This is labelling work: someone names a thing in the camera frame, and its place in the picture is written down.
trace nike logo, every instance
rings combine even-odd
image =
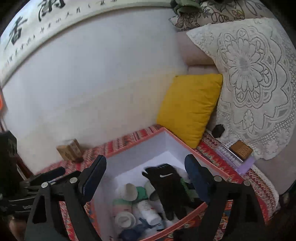
[[[172,173],[167,174],[167,175],[159,175],[159,176],[160,176],[160,177],[167,177],[167,176],[170,176],[170,175],[172,175]]]

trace yellow pillow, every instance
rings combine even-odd
[[[217,104],[222,80],[221,74],[176,76],[162,102],[157,123],[196,148]]]

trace white bottle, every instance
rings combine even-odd
[[[161,217],[147,200],[139,202],[137,208],[149,225],[154,226],[161,222]]]

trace white lace cover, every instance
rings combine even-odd
[[[208,24],[187,32],[223,74],[221,141],[243,140],[256,158],[275,157],[295,126],[296,50],[275,19]]]

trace brown wooden box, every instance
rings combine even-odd
[[[253,152],[253,149],[244,144],[241,140],[235,142],[229,149],[238,155],[238,157],[243,161],[246,160]]]
[[[57,151],[65,161],[82,161],[82,149],[76,139],[67,140],[64,145],[57,146]]]

